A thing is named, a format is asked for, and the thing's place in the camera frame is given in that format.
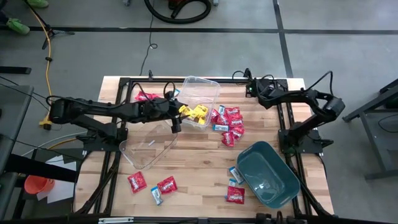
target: black vacuum hose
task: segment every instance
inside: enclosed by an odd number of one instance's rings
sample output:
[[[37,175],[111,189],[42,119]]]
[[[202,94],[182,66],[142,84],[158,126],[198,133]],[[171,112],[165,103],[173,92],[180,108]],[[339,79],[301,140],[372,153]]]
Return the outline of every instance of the black vacuum hose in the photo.
[[[178,15],[178,13],[181,11],[181,9],[188,3],[191,3],[193,1],[199,1],[202,2],[203,4],[206,5],[205,11],[200,14],[199,16],[195,16],[192,18],[188,19],[176,19],[175,17]],[[169,24],[190,24],[193,22],[198,22],[202,19],[204,19],[211,11],[211,3],[209,0],[183,0],[181,1],[177,7],[174,9],[171,18],[165,17],[163,15],[160,15],[150,4],[149,0],[144,0],[145,5],[147,6],[148,10],[152,15],[154,15],[156,18],[160,19],[163,22],[169,23]]]

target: orange bucket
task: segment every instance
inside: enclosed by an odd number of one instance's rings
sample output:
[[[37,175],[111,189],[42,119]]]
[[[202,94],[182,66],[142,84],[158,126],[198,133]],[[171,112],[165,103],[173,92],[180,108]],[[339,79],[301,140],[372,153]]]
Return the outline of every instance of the orange bucket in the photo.
[[[37,194],[39,192],[49,192],[53,189],[55,181],[44,177],[29,175],[24,184],[25,191],[28,194]]]

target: yellow extension cord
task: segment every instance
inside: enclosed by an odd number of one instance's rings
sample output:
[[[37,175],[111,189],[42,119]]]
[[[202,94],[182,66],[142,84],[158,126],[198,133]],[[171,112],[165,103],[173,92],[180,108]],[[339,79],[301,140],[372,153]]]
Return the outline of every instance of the yellow extension cord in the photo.
[[[57,146],[59,146],[59,145],[61,145],[61,144],[64,144],[64,143],[67,143],[67,142],[71,142],[71,141],[74,141],[74,140],[76,140],[76,138],[67,139],[67,140],[64,140],[64,141],[60,141],[60,142],[58,142],[58,143],[56,143],[56,144],[54,144],[54,145],[48,147],[47,149],[53,149],[53,148],[55,148],[55,147],[57,147]]]
[[[43,32],[45,34],[45,38],[47,39],[47,42],[49,43],[49,56],[48,56],[48,58],[51,58],[51,41],[50,41],[50,37],[49,37],[47,31],[45,30],[42,21],[40,21],[40,19],[36,16],[36,14],[33,12],[32,9],[30,9],[30,11],[35,16],[37,21],[40,23],[40,26],[43,28]],[[47,87],[49,88],[49,95],[51,96],[52,92],[51,92],[50,81],[49,81],[49,70],[50,70],[50,61],[48,60],[47,61],[47,68],[45,69],[45,79],[47,81]],[[52,124],[52,122],[49,120],[49,113],[50,113],[50,111],[47,113],[45,118],[42,121],[39,122],[40,126],[43,126],[45,124],[49,124],[49,125]]]

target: green shoe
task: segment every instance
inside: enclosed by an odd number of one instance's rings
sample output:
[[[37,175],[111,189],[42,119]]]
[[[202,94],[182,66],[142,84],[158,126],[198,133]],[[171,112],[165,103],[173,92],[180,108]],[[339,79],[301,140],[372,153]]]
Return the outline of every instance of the green shoe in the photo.
[[[45,8],[49,6],[49,2],[47,2],[46,0],[27,0],[27,2],[35,8]]]
[[[7,26],[8,28],[22,35],[26,35],[30,31],[29,27],[22,24],[21,21],[18,19],[8,19]]]

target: gray concrete floor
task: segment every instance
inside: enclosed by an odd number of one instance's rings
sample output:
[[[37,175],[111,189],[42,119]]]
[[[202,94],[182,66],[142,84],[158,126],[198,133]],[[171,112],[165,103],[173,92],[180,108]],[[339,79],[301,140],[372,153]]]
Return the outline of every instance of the gray concrete floor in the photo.
[[[121,1],[49,0],[50,7],[39,13],[53,26],[149,27],[150,14],[141,0],[130,7]],[[398,2],[394,0],[280,0],[285,29],[398,29]],[[165,1],[157,9],[169,14]],[[182,11],[189,16],[202,10],[192,3]],[[10,1],[5,12],[30,26],[38,26],[21,1]],[[155,19],[154,27],[176,27]],[[272,0],[220,0],[208,18],[194,28],[276,29]],[[53,93],[62,96],[97,99],[105,75],[138,75],[145,56],[149,33],[78,32],[57,37],[52,42],[50,82]],[[346,103],[343,115],[376,96],[378,89],[395,80],[398,60],[398,35],[286,35],[295,78],[310,85],[327,70],[333,70],[335,95]],[[32,85],[46,95],[46,50],[41,50],[44,35],[31,32],[21,37],[0,31],[0,65],[32,67],[30,75],[3,75],[21,85]],[[286,77],[278,34],[153,33],[159,48],[150,50],[144,74],[231,76],[249,67],[253,74],[271,73]],[[317,90],[328,91],[328,82]],[[79,131],[64,125],[59,131],[44,131],[38,122],[45,115],[32,102],[24,121],[20,141],[41,144],[49,139]],[[322,126],[324,138],[335,143],[325,149],[328,184],[335,213],[345,218],[398,222],[398,178],[366,182],[364,175],[379,166],[360,120],[350,124],[341,119]],[[30,147],[16,144],[14,153]],[[44,203],[33,206],[28,216],[49,216]],[[59,203],[58,213],[68,206]]]

